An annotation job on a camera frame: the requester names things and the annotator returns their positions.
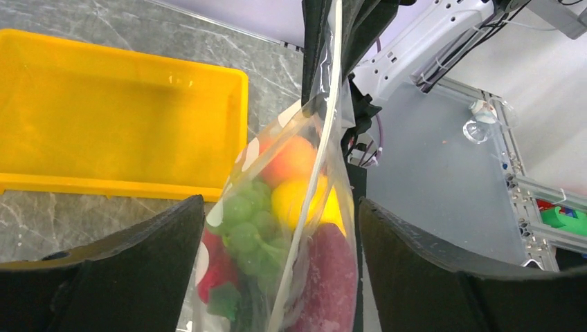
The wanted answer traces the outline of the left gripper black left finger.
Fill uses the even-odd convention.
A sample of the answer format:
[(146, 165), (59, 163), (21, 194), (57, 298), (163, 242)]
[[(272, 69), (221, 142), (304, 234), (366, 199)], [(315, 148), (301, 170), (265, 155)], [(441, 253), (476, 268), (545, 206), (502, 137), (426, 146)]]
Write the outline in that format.
[(1, 265), (2, 331), (174, 331), (204, 224), (191, 196), (85, 246)]

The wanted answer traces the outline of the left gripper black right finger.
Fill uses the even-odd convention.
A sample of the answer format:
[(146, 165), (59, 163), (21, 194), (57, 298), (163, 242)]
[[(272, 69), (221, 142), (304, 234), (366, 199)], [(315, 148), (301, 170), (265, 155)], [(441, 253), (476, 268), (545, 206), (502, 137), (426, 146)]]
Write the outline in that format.
[(585, 331), (586, 268), (560, 273), (460, 248), (384, 209), (359, 204), (383, 331)]

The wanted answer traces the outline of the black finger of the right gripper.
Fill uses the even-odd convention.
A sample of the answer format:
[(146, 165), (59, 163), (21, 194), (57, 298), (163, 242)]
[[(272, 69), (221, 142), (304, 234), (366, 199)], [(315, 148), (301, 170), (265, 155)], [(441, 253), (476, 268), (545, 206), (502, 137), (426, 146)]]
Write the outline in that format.
[(301, 88), (302, 104), (305, 104), (310, 99), (321, 48), (325, 43), (325, 27), (331, 3), (331, 1), (324, 0), (302, 1), (305, 28)]
[(415, 0), (343, 0), (341, 69), (347, 77), (397, 16), (400, 6)]

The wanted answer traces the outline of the red toy chili pepper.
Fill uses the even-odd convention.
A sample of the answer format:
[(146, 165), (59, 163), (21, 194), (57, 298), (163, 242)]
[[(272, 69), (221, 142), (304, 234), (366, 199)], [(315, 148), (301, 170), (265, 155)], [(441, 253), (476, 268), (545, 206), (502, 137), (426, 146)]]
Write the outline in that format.
[(232, 284), (239, 290), (240, 285), (236, 266), (226, 251), (222, 238), (205, 229), (202, 242), (208, 251), (208, 267), (204, 276), (197, 282), (197, 292), (202, 302), (208, 304), (212, 289)]

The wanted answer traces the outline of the purple toy sweet potato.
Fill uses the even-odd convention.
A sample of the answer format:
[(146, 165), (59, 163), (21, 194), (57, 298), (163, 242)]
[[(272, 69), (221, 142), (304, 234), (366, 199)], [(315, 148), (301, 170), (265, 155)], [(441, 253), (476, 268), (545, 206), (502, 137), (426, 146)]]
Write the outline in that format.
[(309, 270), (288, 331), (352, 331), (356, 309), (356, 250), (333, 223), (318, 226), (309, 240)]

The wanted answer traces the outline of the green toy grapes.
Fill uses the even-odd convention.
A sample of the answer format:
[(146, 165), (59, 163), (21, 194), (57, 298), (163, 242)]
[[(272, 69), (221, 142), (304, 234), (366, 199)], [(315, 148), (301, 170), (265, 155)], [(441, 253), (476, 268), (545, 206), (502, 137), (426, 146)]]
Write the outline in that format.
[(277, 293), (290, 249), (290, 231), (271, 211), (271, 188), (254, 180), (223, 201), (220, 234), (243, 274), (268, 296)]

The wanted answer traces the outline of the clear zip top bag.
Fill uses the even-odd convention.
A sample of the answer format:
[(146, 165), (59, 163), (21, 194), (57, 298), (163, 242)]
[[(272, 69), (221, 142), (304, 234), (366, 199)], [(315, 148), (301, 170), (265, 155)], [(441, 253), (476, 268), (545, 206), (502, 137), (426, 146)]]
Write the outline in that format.
[(307, 101), (242, 150), (205, 219), (194, 331), (352, 331), (359, 268), (343, 160), (343, 3), (322, 1)]

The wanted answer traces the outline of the yellow toy pear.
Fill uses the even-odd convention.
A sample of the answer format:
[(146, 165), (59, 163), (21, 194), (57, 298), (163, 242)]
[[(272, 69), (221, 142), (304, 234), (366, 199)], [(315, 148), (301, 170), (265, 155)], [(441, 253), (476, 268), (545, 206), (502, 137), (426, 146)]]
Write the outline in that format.
[[(327, 178), (325, 176), (320, 176), (316, 193), (309, 206), (306, 224), (309, 224), (310, 218), (317, 213), (318, 208), (322, 207), (320, 202), (325, 193), (326, 186)], [(281, 183), (271, 193), (271, 208), (273, 214), (281, 224), (287, 226), (292, 232), (298, 225), (302, 204), (307, 193), (307, 187), (308, 183), (306, 179), (295, 178)], [(343, 218), (341, 216), (338, 197), (334, 189), (329, 192), (319, 223), (333, 223), (340, 229), (344, 236), (347, 235), (343, 226)]]

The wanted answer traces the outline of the toy peach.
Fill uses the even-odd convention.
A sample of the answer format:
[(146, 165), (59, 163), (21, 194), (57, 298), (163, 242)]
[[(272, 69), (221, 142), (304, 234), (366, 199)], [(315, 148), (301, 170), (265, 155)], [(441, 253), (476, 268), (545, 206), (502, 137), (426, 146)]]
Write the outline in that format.
[(316, 155), (316, 148), (307, 139), (294, 136), (288, 139), (260, 176), (271, 189), (293, 178), (309, 178)]

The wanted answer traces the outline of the yellow plastic tray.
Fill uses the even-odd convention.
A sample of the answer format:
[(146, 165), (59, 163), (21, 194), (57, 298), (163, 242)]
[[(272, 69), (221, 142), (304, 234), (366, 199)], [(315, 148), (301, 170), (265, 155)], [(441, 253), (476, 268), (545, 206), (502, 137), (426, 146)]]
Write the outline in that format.
[(246, 145), (240, 70), (1, 31), (1, 190), (216, 201)]

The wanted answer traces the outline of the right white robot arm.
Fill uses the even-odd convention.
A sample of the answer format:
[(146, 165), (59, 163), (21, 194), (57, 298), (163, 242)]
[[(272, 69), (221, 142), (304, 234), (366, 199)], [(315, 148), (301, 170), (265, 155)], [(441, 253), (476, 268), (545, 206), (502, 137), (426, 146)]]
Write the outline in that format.
[[(303, 1), (305, 40), (303, 46), (303, 103), (311, 100), (320, 57), (330, 37), (341, 38), (341, 77), (359, 75), (357, 64), (375, 39), (396, 17), (399, 7), (413, 1)], [(496, 15), (529, 6), (553, 28), (571, 39), (586, 32), (586, 13), (576, 14), (561, 1), (434, 1), (376, 56), (361, 74), (367, 83), (362, 93), (388, 97), (399, 82), (424, 61), (438, 54), (449, 42), (474, 28), (495, 25)]]

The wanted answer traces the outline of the small clear glass object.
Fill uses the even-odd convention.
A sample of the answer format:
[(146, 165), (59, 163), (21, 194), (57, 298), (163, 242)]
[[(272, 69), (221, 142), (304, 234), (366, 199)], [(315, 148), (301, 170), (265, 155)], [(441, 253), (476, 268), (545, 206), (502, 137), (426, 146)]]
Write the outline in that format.
[(500, 97), (476, 100), (469, 106), (471, 117), (462, 126), (465, 138), (475, 144), (482, 144), (497, 130), (505, 131), (519, 125), (513, 106)]

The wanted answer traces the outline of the green and red items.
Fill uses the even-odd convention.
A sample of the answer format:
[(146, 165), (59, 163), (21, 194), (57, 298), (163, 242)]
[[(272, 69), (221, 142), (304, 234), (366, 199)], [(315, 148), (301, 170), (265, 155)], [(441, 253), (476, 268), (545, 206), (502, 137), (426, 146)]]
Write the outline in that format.
[(542, 222), (552, 228), (586, 236), (586, 213), (537, 200)]

